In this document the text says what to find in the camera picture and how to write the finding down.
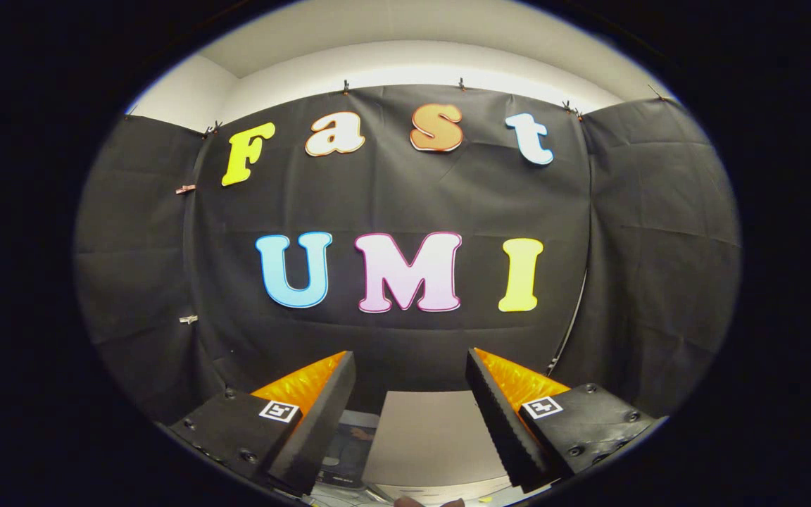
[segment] foam letter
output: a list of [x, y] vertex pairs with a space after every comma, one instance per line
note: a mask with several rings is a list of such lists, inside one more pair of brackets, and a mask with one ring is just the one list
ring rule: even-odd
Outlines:
[[327, 295], [327, 256], [326, 248], [334, 238], [327, 233], [305, 233], [300, 235], [299, 244], [306, 250], [308, 286], [293, 289], [287, 283], [287, 263], [284, 251], [290, 240], [284, 235], [266, 235], [258, 238], [255, 248], [261, 252], [261, 277], [271, 299], [284, 307], [309, 308], [324, 301]]
[[222, 186], [245, 182], [252, 173], [246, 169], [247, 158], [249, 163], [256, 163], [261, 155], [261, 138], [270, 139], [273, 135], [274, 124], [271, 122], [232, 135], [231, 157], [227, 163], [227, 173], [221, 179]]
[[544, 150], [540, 145], [540, 135], [546, 135], [546, 126], [534, 122], [534, 116], [528, 113], [509, 116], [505, 124], [515, 128], [518, 137], [518, 149], [532, 163], [546, 165], [553, 161], [553, 152]]
[[306, 153], [312, 157], [322, 157], [338, 151], [351, 154], [365, 143], [365, 138], [358, 134], [361, 118], [356, 113], [344, 111], [318, 118], [312, 124], [312, 137], [306, 141]]
[[456, 106], [425, 104], [415, 109], [409, 134], [415, 150], [452, 151], [463, 141], [463, 133], [456, 125], [461, 121], [461, 111]]
[[455, 233], [431, 233], [425, 237], [411, 264], [406, 263], [399, 246], [389, 234], [364, 234], [355, 247], [365, 256], [365, 298], [358, 309], [383, 313], [393, 308], [384, 296], [384, 282], [403, 310], [412, 306], [422, 282], [425, 295], [418, 299], [422, 311], [453, 311], [461, 302], [455, 294], [456, 249], [461, 236]]
[[543, 243], [518, 237], [503, 243], [503, 251], [509, 256], [509, 282], [505, 286], [505, 298], [499, 299], [499, 311], [531, 311], [537, 306], [534, 269]]

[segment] sticker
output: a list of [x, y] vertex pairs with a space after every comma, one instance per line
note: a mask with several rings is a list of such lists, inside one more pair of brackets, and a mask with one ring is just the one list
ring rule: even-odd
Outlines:
[[553, 398], [549, 396], [540, 398], [540, 400], [528, 401], [522, 404], [522, 407], [526, 408], [533, 418], [543, 418], [562, 411], [559, 404], [554, 402]]
[[264, 418], [273, 418], [273, 420], [279, 420], [281, 423], [289, 423], [298, 410], [299, 407], [296, 405], [281, 403], [280, 401], [271, 401], [268, 405], [262, 408], [259, 415]]

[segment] yellow letter i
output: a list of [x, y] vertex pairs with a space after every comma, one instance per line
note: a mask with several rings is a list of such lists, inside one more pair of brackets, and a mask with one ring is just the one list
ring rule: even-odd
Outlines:
[[537, 307], [534, 269], [543, 243], [518, 237], [503, 243], [503, 251], [509, 256], [509, 282], [505, 286], [505, 298], [499, 301], [499, 311], [531, 311]]

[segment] white wall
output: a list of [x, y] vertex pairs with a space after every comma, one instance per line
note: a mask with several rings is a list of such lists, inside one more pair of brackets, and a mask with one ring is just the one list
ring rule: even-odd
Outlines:
[[205, 132], [215, 120], [221, 121], [221, 106], [237, 81], [215, 62], [193, 55], [149, 87], [136, 101], [132, 115]]
[[293, 58], [238, 80], [193, 55], [139, 97], [133, 115], [199, 132], [215, 120], [250, 113], [319, 93], [381, 85], [436, 84], [491, 89], [534, 97], [589, 113], [622, 102], [569, 72], [498, 49], [457, 42], [390, 41], [325, 49]]
[[380, 85], [435, 84], [490, 89], [560, 105], [582, 113], [622, 102], [588, 80], [498, 49], [457, 42], [390, 41], [354, 44], [293, 58], [242, 78], [223, 104], [220, 119], [241, 116], [319, 93]]

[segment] ceiling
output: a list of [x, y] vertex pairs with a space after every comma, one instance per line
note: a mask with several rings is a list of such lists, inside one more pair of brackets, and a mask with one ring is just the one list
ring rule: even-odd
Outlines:
[[630, 58], [549, 13], [508, 0], [305, 0], [264, 15], [201, 49], [246, 77], [316, 51], [380, 41], [473, 44], [541, 61], [624, 100], [669, 90]]

